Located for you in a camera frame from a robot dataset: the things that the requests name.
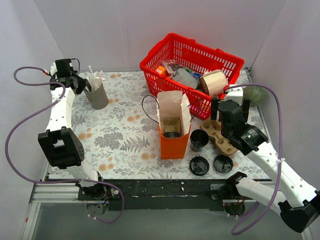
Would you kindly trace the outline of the black paper coffee cup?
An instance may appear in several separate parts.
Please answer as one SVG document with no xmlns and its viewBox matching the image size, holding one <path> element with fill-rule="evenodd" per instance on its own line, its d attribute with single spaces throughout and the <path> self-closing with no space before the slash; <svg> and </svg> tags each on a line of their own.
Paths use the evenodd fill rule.
<svg viewBox="0 0 320 240">
<path fill-rule="evenodd" d="M 199 152 L 208 144 L 209 135 L 203 129 L 196 129 L 190 135 L 190 142 L 190 148 L 195 152 Z"/>
</svg>

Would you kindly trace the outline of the orange paper gift bag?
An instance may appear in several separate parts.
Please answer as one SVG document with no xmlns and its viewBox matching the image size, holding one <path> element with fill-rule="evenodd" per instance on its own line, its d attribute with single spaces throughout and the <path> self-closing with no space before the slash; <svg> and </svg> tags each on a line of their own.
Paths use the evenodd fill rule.
<svg viewBox="0 0 320 240">
<path fill-rule="evenodd" d="M 153 96 L 160 158 L 162 160 L 182 159 L 185 156 L 191 131 L 192 115 L 187 95 L 180 90 L 161 91 Z"/>
</svg>

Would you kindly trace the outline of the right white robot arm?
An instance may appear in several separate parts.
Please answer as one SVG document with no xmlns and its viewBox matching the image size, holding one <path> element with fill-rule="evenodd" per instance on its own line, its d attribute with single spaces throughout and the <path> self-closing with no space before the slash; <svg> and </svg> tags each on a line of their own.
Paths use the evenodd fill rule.
<svg viewBox="0 0 320 240">
<path fill-rule="evenodd" d="M 244 156 L 256 163 L 274 182 L 274 189 L 236 172 L 226 180 L 224 189 L 232 199 L 249 197 L 280 215 L 293 231 L 302 233 L 320 215 L 320 192 L 300 177 L 280 157 L 268 137 L 247 123 L 249 100 L 242 105 L 229 100 L 211 100 L 211 118 L 219 117 L 221 134 Z"/>
</svg>

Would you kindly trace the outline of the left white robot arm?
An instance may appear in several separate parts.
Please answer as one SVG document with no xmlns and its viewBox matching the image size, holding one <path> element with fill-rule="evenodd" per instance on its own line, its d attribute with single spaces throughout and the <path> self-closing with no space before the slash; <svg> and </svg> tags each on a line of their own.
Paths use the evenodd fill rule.
<svg viewBox="0 0 320 240">
<path fill-rule="evenodd" d="M 87 86 L 87 80 L 74 70 L 71 58 L 56 60 L 50 67 L 52 103 L 45 132 L 38 142 L 51 167 L 56 167 L 78 179 L 76 186 L 83 194 L 101 200 L 107 188 L 102 176 L 85 161 L 85 149 L 72 130 L 72 105 L 76 95 Z"/>
</svg>

